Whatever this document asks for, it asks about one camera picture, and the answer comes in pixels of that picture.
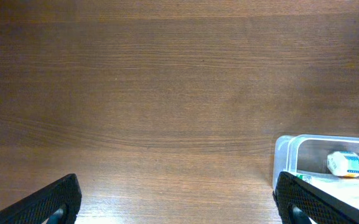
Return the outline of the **clear plastic container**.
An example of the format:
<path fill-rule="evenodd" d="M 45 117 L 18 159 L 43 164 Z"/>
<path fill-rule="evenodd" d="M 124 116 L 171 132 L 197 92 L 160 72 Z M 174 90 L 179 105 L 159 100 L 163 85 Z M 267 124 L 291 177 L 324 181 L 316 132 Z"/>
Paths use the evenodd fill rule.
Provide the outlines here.
<path fill-rule="evenodd" d="M 274 153 L 273 187 L 276 187 L 282 171 L 331 174 L 327 168 L 327 156 L 334 151 L 359 153 L 359 138 L 311 134 L 279 137 Z M 359 199 L 348 203 L 359 208 Z"/>

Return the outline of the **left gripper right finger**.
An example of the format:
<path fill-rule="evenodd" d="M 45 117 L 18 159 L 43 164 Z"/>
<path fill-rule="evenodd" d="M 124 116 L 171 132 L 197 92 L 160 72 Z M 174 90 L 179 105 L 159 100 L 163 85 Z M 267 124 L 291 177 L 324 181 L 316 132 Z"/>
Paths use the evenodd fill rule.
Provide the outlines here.
<path fill-rule="evenodd" d="M 359 209 L 288 172 L 279 174 L 273 199 L 283 223 L 359 224 Z"/>

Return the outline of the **white green medicine box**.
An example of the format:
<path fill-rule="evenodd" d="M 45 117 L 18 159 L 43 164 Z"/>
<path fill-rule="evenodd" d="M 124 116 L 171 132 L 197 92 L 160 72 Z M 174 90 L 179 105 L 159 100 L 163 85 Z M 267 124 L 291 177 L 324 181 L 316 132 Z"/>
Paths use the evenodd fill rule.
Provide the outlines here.
<path fill-rule="evenodd" d="M 359 199 L 359 179 L 337 177 L 332 174 L 297 172 L 296 177 L 344 202 Z"/>

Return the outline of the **small gold-lid jar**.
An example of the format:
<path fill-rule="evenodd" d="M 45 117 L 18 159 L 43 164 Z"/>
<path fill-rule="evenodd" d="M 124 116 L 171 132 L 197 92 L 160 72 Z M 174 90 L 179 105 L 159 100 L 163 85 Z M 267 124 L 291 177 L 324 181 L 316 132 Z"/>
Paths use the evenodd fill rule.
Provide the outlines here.
<path fill-rule="evenodd" d="M 359 177 L 359 153 L 334 151 L 327 156 L 327 168 L 337 177 Z"/>

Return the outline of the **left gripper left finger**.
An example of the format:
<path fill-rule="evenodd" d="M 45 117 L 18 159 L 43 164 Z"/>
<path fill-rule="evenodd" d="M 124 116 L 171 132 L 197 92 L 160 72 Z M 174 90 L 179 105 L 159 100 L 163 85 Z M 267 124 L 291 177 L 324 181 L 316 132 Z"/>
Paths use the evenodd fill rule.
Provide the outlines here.
<path fill-rule="evenodd" d="M 68 174 L 0 211 L 0 223 L 75 223 L 82 193 Z"/>

